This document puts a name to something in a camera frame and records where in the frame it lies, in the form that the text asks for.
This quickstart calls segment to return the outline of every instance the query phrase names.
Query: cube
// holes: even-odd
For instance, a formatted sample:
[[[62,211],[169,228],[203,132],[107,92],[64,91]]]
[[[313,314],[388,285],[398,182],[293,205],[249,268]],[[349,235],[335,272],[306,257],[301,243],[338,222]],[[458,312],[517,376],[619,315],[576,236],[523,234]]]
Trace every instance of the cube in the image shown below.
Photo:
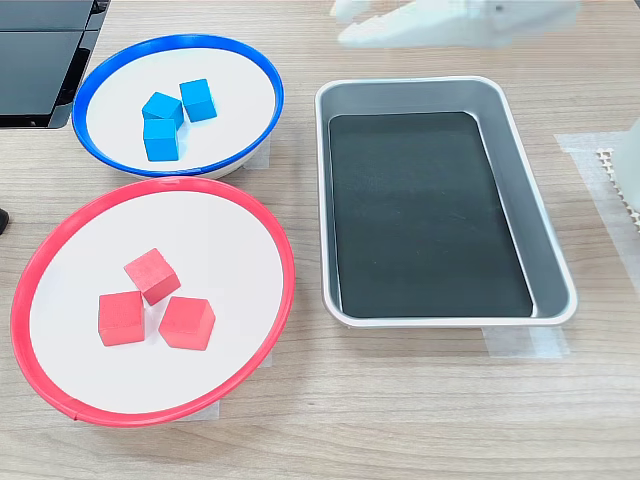
[[[176,130],[184,122],[182,102],[177,98],[164,93],[156,92],[142,108],[142,116],[145,120],[173,120]]]
[[[144,147],[150,162],[169,162],[179,158],[178,132],[173,120],[144,121]]]
[[[98,332],[105,347],[144,340],[144,305],[140,292],[100,295]]]
[[[180,84],[182,103],[189,115],[189,120],[199,122],[218,116],[211,98],[209,84],[205,78]]]
[[[206,350],[215,320],[207,300],[171,297],[158,331],[170,347]]]
[[[180,288],[180,280],[162,254],[153,249],[124,267],[149,305],[155,305]]]

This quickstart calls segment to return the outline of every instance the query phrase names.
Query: black tray bottom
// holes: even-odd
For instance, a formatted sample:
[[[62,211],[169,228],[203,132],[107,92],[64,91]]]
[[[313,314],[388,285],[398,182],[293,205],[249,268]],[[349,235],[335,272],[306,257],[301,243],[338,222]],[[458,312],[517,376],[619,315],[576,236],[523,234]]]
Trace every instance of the black tray bottom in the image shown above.
[[[473,117],[338,116],[329,134],[344,313],[531,316]]]

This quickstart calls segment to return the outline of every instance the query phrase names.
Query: white robotic hand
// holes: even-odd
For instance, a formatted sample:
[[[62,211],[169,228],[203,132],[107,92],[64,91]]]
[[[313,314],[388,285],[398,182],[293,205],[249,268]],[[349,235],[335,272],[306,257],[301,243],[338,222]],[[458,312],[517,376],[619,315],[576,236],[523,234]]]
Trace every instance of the white robotic hand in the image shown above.
[[[340,23],[371,7],[371,0],[336,0]],[[579,0],[414,0],[391,13],[351,23],[338,37],[345,47],[501,47],[514,37],[575,23]]]

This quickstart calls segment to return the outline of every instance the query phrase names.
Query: wooden table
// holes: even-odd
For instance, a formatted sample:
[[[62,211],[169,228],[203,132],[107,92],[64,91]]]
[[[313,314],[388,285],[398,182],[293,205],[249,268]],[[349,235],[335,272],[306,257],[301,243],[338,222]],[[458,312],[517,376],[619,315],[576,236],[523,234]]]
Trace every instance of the wooden table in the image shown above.
[[[0,132],[1,479],[640,478],[640,303],[555,133],[640,116],[640,10],[589,2],[576,28],[503,50],[345,51],[330,2],[114,2],[91,68],[154,36],[205,32],[264,52],[287,100],[271,168],[228,181],[285,227],[298,288],[274,366],[217,421],[109,430],[74,423],[23,378],[9,336],[20,273],[45,236],[135,181],[94,160],[70,126]],[[580,294],[563,360],[505,360],[480,330],[348,330],[320,298],[313,96],[343,78],[479,74],[505,89]]]

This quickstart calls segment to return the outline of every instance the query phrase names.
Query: black object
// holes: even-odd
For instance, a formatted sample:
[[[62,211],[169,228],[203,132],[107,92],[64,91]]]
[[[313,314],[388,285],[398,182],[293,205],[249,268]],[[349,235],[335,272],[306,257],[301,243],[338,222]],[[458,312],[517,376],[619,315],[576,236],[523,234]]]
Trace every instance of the black object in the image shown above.
[[[344,313],[531,316],[526,281],[470,115],[338,116],[329,134]]]
[[[9,224],[9,214],[0,208],[0,235]]]
[[[59,128],[109,0],[0,0],[0,128]]]

